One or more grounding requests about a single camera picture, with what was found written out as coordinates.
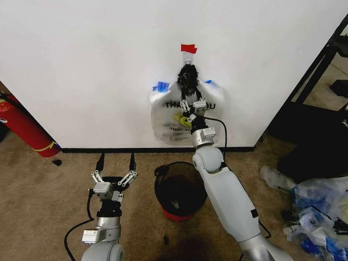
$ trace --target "red container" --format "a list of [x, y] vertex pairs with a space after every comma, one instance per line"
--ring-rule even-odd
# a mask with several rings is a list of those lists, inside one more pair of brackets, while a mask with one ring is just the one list
[[[9, 95], [7, 98], [20, 104], [13, 95]], [[41, 126], [39, 126], [21, 109], [1, 98], [0, 121], [41, 156], [52, 157], [60, 151], [56, 143], [48, 137]]]
[[174, 214], [170, 214], [169, 212], [165, 211], [164, 208], [162, 208], [162, 211], [167, 219], [175, 221], [175, 222], [182, 222], [182, 221], [185, 221], [185, 220], [189, 219], [190, 217], [192, 217], [192, 215], [176, 216]]

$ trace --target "red fire extinguisher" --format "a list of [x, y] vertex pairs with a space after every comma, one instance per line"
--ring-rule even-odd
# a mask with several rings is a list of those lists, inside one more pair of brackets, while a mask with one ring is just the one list
[[56, 143], [20, 108], [21, 104], [13, 95], [6, 96], [6, 100], [0, 97], [0, 121], [41, 156], [56, 155], [60, 150]]

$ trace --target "beige carpet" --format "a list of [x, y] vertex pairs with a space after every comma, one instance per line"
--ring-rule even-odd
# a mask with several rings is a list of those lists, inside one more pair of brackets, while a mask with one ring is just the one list
[[[228, 153], [227, 164], [242, 181], [258, 209], [260, 219], [272, 232], [271, 241], [284, 248], [295, 261], [315, 260], [282, 233], [280, 210], [289, 209], [286, 194], [270, 189], [259, 178], [262, 165], [275, 167], [278, 159], [294, 145], [268, 135], [254, 152]], [[86, 220], [87, 189], [94, 182], [90, 172], [99, 154], [63, 154], [41, 158], [14, 133], [0, 143], [0, 260], [68, 260], [63, 238], [73, 225]], [[129, 154], [107, 154], [105, 175], [124, 176]], [[207, 200], [194, 216], [182, 223], [167, 220], [154, 195], [154, 169], [172, 161], [191, 161], [192, 153], [136, 154], [138, 179], [125, 192], [121, 243], [126, 261], [141, 260], [238, 260], [235, 240], [221, 227]], [[61, 159], [61, 166], [51, 163]], [[92, 200], [92, 214], [100, 203]], [[71, 251], [79, 260], [87, 248], [82, 231], [69, 238]], [[169, 245], [163, 242], [169, 237]]]

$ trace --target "black baseboard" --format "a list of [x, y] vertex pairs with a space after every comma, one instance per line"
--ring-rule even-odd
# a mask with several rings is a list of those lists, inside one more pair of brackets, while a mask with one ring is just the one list
[[[251, 152], [255, 147], [219, 148], [227, 152]], [[178, 153], [195, 152], [194, 148], [61, 148], [64, 153]]]

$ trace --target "black cable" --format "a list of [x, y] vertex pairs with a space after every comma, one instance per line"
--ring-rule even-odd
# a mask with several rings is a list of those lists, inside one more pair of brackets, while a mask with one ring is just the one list
[[224, 152], [223, 152], [223, 159], [225, 159], [225, 156], [226, 156], [226, 149], [227, 149], [227, 128], [226, 128], [226, 125], [224, 124], [224, 122], [221, 121], [221, 120], [218, 120], [218, 119], [208, 118], [208, 117], [205, 117], [205, 116], [201, 116], [201, 115], [198, 115], [198, 114], [196, 114], [196, 113], [194, 113], [194, 115], [196, 115], [197, 117], [202, 117], [202, 118], [205, 119], [205, 120], [218, 121], [218, 122], [220, 122], [220, 123], [223, 125], [223, 127], [224, 127], [224, 129], [225, 129], [225, 150], [224, 150]]
[[242, 253], [242, 254], [240, 254], [240, 256], [239, 256], [239, 258], [238, 258], [238, 261], [241, 261], [242, 259], [243, 259], [243, 256], [244, 256], [244, 254]]
[[260, 224], [260, 226], [262, 226], [262, 228], [267, 232], [267, 236], [265, 236], [265, 238], [267, 238], [267, 239], [269, 239], [269, 238], [271, 238], [272, 237], [272, 234], [271, 234], [271, 232], [266, 228], [266, 226], [264, 225], [264, 224], [262, 224], [261, 223], [261, 221], [259, 220], [259, 224]]
[[67, 237], [69, 236], [69, 234], [70, 234], [75, 228], [77, 228], [77, 227], [79, 227], [79, 226], [82, 226], [82, 225], [84, 225], [84, 224], [87, 224], [87, 223], [89, 223], [89, 222], [91, 222], [91, 221], [94, 220], [94, 218], [92, 218], [91, 211], [90, 211], [90, 209], [89, 209], [89, 206], [90, 206], [90, 203], [91, 203], [91, 198], [92, 198], [93, 194], [94, 194], [93, 189], [89, 189], [88, 200], [87, 200], [87, 215], [88, 215], [89, 220], [83, 221], [83, 222], [81, 222], [81, 223], [79, 223], [79, 224], [73, 226], [72, 228], [70, 228], [69, 231], [66, 232], [65, 237], [64, 237], [64, 247], [65, 247], [65, 250], [66, 250], [67, 254], [69, 255], [69, 257], [70, 257], [70, 259], [71, 259], [72, 261], [76, 261], [76, 259], [75, 259], [75, 257], [73, 256], [73, 254], [71, 253], [71, 251], [70, 251], [70, 249], [69, 249], [69, 246], [68, 246], [68, 244], [67, 244]]

